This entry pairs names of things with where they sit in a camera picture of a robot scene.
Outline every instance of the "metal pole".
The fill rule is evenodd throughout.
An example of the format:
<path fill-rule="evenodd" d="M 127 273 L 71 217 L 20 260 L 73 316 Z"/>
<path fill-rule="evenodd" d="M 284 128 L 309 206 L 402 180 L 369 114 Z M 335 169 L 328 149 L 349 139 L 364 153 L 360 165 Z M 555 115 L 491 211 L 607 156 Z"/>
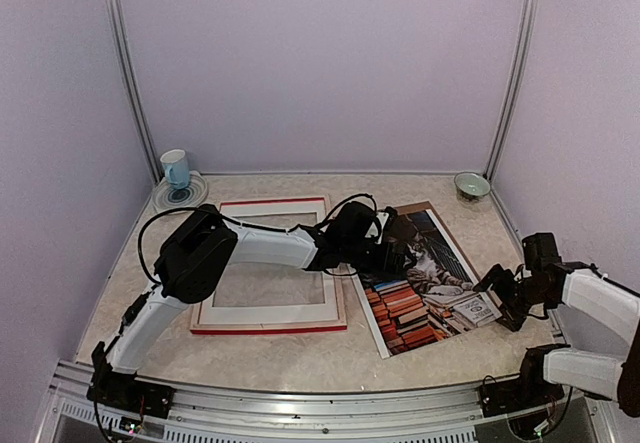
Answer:
<path fill-rule="evenodd" d="M 513 112 L 516 106 L 516 100 L 518 98 L 518 92 L 520 91 L 522 76 L 524 74 L 527 61 L 527 54 L 529 52 L 529 43 L 531 41 L 531 34 L 533 32 L 533 23 L 535 20 L 537 5 L 538 0 L 524 0 L 524 5 L 522 7 L 522 18 L 520 20 L 520 30 L 518 32 L 518 42 L 516 45 L 516 53 L 513 58 L 513 64 L 511 66 L 511 74 L 509 76 L 507 94 L 505 95 L 504 102 L 502 103 L 498 129 L 493 139 L 491 154 L 489 156 L 489 161 L 487 162 L 487 167 L 484 172 L 485 177 L 489 181 L 492 181 L 496 175 L 498 163 L 500 162 L 500 157 L 502 156 L 507 133 L 509 132 L 509 127 L 513 118 Z"/>
<path fill-rule="evenodd" d="M 162 179 L 163 173 L 160 168 L 160 162 L 155 146 L 153 145 L 151 132 L 147 125 L 147 119 L 142 109 L 142 102 L 140 101 L 140 92 L 138 91 L 138 84 L 136 83 L 133 65 L 131 64 L 131 55 L 127 45 L 127 34 L 125 31 L 120 0 L 107 0 L 107 10 L 109 12 L 111 30 L 116 43 L 116 56 L 120 63 L 120 71 L 122 72 L 122 79 L 124 81 L 125 89 L 127 90 L 127 97 L 129 99 L 129 104 L 131 105 L 131 111 L 133 112 L 133 119 L 136 125 L 138 137 L 140 138 L 140 144 L 142 145 L 142 150 L 144 152 L 149 173 L 151 174 L 151 179 L 154 184 L 158 184 Z"/>

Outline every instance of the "picture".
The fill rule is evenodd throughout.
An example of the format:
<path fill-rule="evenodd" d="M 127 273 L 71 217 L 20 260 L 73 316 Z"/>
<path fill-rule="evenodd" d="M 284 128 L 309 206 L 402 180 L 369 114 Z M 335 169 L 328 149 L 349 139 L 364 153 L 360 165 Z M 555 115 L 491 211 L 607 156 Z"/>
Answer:
<path fill-rule="evenodd" d="M 406 243 L 412 267 L 381 280 L 359 274 L 356 290 L 383 358 L 494 321 L 498 309 L 472 291 L 478 277 L 429 203 L 398 208 L 385 238 Z"/>

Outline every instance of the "stack of books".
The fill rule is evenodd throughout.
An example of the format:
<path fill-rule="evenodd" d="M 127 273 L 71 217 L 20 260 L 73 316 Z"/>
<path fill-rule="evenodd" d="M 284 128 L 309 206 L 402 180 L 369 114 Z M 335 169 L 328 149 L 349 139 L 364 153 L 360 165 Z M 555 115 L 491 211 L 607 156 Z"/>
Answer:
<path fill-rule="evenodd" d="M 405 280 L 376 285 L 365 294 L 392 354 L 451 336 L 442 325 L 432 325 L 429 308 Z"/>
<path fill-rule="evenodd" d="M 425 295 L 423 299 L 434 318 L 454 330 L 454 334 L 480 328 L 496 319 L 492 305 L 473 291 L 455 297 Z"/>

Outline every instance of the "enclosure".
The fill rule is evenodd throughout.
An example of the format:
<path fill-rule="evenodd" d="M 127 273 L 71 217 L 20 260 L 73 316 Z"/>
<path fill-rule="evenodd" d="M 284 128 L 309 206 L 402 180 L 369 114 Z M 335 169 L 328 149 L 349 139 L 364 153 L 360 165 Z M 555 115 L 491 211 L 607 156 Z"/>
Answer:
<path fill-rule="evenodd" d="M 475 171 L 514 241 L 552 231 L 566 260 L 640 290 L 639 9 L 3 0 L 3 438 L 37 436 L 171 148 L 211 175 Z M 626 353 L 559 313 L 573 346 Z"/>

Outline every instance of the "cat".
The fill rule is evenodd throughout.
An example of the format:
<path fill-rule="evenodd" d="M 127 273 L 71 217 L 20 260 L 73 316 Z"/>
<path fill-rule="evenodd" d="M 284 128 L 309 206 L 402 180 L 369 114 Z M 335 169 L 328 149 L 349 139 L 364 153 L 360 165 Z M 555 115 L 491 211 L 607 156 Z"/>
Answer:
<path fill-rule="evenodd" d="M 408 244 L 409 251 L 417 262 L 407 270 L 407 281 L 416 292 L 422 295 L 458 296 L 473 288 L 473 283 L 462 281 L 442 268 L 431 256 L 419 234 Z"/>

